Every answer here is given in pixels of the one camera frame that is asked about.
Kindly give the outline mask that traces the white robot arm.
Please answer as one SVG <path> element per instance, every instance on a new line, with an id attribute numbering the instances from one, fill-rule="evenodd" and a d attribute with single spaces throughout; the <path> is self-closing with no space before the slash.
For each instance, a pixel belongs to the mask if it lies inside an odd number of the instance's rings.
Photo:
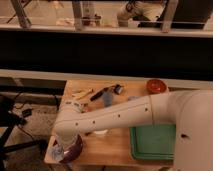
<path id="1" fill-rule="evenodd" d="M 213 90 L 147 95 L 88 113 L 70 100 L 61 106 L 54 132 L 68 147 L 80 133 L 148 124 L 176 126 L 174 171 L 213 171 Z"/>

